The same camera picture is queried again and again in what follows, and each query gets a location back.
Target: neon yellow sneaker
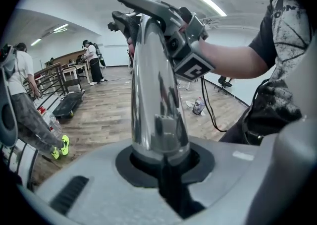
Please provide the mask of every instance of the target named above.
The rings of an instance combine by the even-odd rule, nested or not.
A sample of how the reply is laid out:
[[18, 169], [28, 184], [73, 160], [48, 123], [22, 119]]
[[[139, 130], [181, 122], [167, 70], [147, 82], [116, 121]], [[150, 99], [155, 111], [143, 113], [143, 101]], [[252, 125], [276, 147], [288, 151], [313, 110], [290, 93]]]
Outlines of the neon yellow sneaker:
[[56, 147], [54, 147], [54, 151], [51, 154], [56, 160], [59, 158], [59, 151]]
[[68, 154], [69, 138], [67, 137], [67, 135], [63, 135], [61, 140], [64, 142], [64, 146], [60, 150], [62, 155], [65, 156]]

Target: white t-shirt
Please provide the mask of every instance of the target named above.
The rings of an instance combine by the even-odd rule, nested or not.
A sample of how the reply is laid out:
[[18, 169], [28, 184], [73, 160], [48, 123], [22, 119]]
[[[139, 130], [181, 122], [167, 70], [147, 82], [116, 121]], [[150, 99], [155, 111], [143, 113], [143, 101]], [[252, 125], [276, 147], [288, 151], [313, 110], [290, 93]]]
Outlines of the white t-shirt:
[[25, 52], [16, 51], [15, 72], [8, 81], [11, 95], [26, 93], [23, 82], [28, 74], [34, 75], [32, 57]]
[[93, 45], [89, 45], [88, 49], [86, 50], [86, 54], [93, 53], [92, 56], [88, 56], [87, 59], [88, 61], [92, 60], [93, 58], [98, 58], [96, 54], [96, 48]]

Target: wooden floor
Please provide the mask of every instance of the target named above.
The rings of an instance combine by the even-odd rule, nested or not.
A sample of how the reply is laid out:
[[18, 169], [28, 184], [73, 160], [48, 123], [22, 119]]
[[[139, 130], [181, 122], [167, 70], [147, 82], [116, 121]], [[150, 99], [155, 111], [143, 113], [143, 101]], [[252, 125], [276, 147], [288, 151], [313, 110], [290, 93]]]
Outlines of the wooden floor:
[[[128, 67], [112, 67], [103, 70], [109, 82], [90, 86], [82, 79], [85, 89], [84, 101], [75, 111], [72, 119], [61, 120], [63, 133], [70, 139], [69, 154], [59, 160], [51, 160], [38, 155], [32, 173], [35, 188], [56, 171], [102, 145], [131, 137], [131, 74]], [[182, 99], [188, 134], [218, 141], [223, 133], [212, 125], [207, 110], [205, 116], [197, 116], [187, 107], [186, 101], [195, 101], [202, 96], [201, 83], [192, 83], [186, 90], [187, 83], [181, 81], [179, 91]], [[240, 117], [246, 107], [230, 95], [217, 92], [214, 86], [206, 83], [210, 103], [217, 125], [220, 129], [228, 129]]]

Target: black t-shirt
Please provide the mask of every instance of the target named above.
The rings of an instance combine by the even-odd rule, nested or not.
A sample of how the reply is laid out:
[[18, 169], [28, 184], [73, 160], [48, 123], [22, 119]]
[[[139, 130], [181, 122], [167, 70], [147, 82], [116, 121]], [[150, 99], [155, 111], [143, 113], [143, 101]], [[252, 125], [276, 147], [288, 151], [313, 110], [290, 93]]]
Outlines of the black t-shirt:
[[270, 0], [260, 31], [249, 47], [269, 68], [276, 68], [259, 88], [248, 120], [249, 129], [267, 135], [301, 117], [285, 79], [302, 60], [312, 35], [306, 11], [297, 0]]

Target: gray pants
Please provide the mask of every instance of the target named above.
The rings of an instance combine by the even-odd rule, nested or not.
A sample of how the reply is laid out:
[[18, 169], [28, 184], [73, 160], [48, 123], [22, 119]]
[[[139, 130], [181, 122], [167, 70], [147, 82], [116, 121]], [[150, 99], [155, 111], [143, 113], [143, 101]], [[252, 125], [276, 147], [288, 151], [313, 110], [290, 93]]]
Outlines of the gray pants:
[[62, 148], [64, 143], [49, 130], [42, 116], [35, 109], [27, 93], [11, 96], [18, 124], [18, 137], [44, 154], [50, 154], [54, 147]]

